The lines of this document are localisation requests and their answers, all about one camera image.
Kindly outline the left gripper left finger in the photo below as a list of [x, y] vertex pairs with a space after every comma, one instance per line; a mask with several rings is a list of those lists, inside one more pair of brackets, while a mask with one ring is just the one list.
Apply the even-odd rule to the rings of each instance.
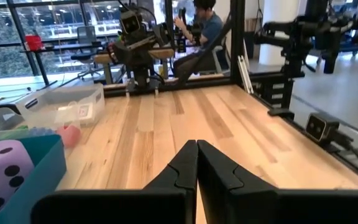
[[198, 144], [187, 141], [143, 189], [61, 190], [40, 199], [31, 224], [195, 224]]

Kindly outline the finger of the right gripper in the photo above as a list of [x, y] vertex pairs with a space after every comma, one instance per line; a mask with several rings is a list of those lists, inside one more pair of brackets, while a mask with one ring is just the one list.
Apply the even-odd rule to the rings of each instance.
[[152, 28], [152, 30], [154, 32], [155, 40], [160, 47], [166, 46], [170, 43], [172, 38], [168, 32], [166, 23], [157, 24]]
[[124, 42], [110, 42], [108, 44], [108, 55], [113, 64], [128, 63], [128, 49]]

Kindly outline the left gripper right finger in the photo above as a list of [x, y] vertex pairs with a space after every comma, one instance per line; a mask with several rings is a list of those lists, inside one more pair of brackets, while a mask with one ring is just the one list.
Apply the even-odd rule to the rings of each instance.
[[209, 224], [358, 224], [358, 190], [280, 189], [207, 141], [197, 144]]

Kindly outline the red roof-shaped toy brick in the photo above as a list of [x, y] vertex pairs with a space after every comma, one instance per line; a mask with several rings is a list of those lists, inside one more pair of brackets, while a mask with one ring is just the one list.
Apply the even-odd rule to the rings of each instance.
[[56, 133], [61, 136], [63, 145], [67, 148], [75, 147], [81, 138], [81, 129], [74, 126], [60, 126]]

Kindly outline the small dark blue toy brick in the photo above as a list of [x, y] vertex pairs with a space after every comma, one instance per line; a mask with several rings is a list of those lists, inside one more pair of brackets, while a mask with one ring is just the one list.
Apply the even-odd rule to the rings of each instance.
[[56, 132], [49, 128], [31, 128], [29, 129], [30, 136], [48, 136], [54, 135]]

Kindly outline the purple foam die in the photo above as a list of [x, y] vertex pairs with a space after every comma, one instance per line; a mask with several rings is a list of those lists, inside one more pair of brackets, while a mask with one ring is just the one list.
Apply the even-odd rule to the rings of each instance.
[[0, 209], [33, 171], [34, 163], [19, 140], [0, 141]]

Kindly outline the wooden side table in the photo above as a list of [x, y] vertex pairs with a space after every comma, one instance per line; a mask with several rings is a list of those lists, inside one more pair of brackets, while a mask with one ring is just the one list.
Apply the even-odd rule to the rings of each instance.
[[[172, 58], [175, 54], [173, 49], [155, 48], [145, 52], [146, 59], [151, 60], [166, 60]], [[97, 53], [94, 56], [94, 62], [102, 64], [104, 68], [104, 79], [107, 85], [115, 84], [119, 82], [121, 78], [114, 78], [111, 71], [111, 65], [127, 65], [125, 60], [118, 60], [114, 52], [110, 52], [109, 49]]]

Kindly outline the grey office chair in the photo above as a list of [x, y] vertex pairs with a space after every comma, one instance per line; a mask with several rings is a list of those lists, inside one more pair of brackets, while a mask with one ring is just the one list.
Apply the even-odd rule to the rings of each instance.
[[[94, 26], [83, 26], [77, 28], [77, 38], [79, 44], [90, 44], [93, 46], [96, 39], [96, 32]], [[83, 65], [87, 66], [87, 69], [77, 74], [77, 77], [84, 78], [85, 75], [101, 74], [94, 67], [94, 56], [96, 55], [97, 50], [95, 48], [90, 49], [80, 49], [79, 53], [76, 53], [71, 56], [72, 60], [77, 60]]]

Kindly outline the person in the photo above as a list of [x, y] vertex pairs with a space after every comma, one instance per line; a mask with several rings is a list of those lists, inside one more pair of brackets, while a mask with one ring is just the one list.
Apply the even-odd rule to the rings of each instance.
[[173, 74], [180, 77], [185, 72], [199, 73], [212, 70], [214, 66], [214, 57], [212, 53], [206, 55], [198, 63], [197, 60], [202, 53], [213, 43], [213, 40], [220, 34], [223, 28], [222, 19], [214, 12], [213, 7], [216, 0], [193, 0], [196, 15], [203, 25], [200, 35], [199, 51], [179, 58], [173, 64]]

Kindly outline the black background desk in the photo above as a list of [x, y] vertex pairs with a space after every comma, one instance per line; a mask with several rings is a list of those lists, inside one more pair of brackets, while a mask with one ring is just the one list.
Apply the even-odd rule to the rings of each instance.
[[23, 51], [21, 51], [21, 53], [32, 53], [34, 54], [36, 61], [38, 63], [40, 72], [41, 72], [41, 76], [44, 80], [44, 83], [46, 86], [50, 85], [49, 79], [47, 78], [47, 74], [44, 68], [44, 65], [42, 63], [41, 60], [41, 53], [47, 53], [47, 52], [63, 52], [63, 51], [67, 51], [67, 50], [80, 50], [80, 53], [77, 54], [73, 54], [70, 55], [70, 57], [72, 57], [73, 60], [77, 60], [77, 61], [88, 61], [88, 60], [92, 60], [93, 57], [96, 55], [96, 51], [100, 48], [102, 48], [105, 45], [105, 42], [91, 42], [91, 43], [87, 43], [87, 44], [67, 44], [67, 45], [54, 45], [52, 47], [44, 47], [44, 48], [40, 48], [40, 49], [36, 49], [36, 50], [30, 50], [30, 49], [25, 49]]

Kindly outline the red container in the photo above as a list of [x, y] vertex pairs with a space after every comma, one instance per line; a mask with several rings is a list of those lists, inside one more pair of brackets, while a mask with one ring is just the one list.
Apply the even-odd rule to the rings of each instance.
[[39, 35], [26, 35], [24, 42], [25, 49], [28, 51], [41, 50], [44, 47], [42, 39]]

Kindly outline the white flat strips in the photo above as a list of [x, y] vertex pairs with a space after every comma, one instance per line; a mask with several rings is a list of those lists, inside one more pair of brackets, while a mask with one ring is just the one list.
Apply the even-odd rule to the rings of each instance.
[[245, 58], [241, 55], [237, 57], [237, 64], [239, 66], [239, 70], [241, 73], [242, 82], [244, 85], [244, 89], [248, 94], [253, 94], [254, 89], [252, 83], [250, 81], [249, 72], [247, 69], [247, 64]]

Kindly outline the blue plastic bin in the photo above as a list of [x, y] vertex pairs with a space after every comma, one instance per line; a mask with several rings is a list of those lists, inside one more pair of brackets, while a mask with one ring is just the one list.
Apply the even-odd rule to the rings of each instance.
[[34, 163], [33, 171], [0, 209], [0, 224], [30, 224], [32, 207], [51, 194], [67, 170], [64, 145], [59, 135], [19, 139]]

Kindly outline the grey curved plastic base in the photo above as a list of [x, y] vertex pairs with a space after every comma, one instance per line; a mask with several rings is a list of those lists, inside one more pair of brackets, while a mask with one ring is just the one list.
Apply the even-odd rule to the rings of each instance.
[[15, 104], [0, 105], [0, 131], [13, 129], [23, 122], [24, 118]]

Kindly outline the black window frame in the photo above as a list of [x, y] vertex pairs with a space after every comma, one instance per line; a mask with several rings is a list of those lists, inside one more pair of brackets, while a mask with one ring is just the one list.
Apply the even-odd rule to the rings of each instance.
[[119, 3], [104, 0], [0, 0], [0, 78], [81, 72], [77, 50], [40, 54], [25, 52], [26, 38], [37, 35], [46, 47], [78, 43], [77, 30], [93, 26], [96, 36], [110, 39], [118, 31]]

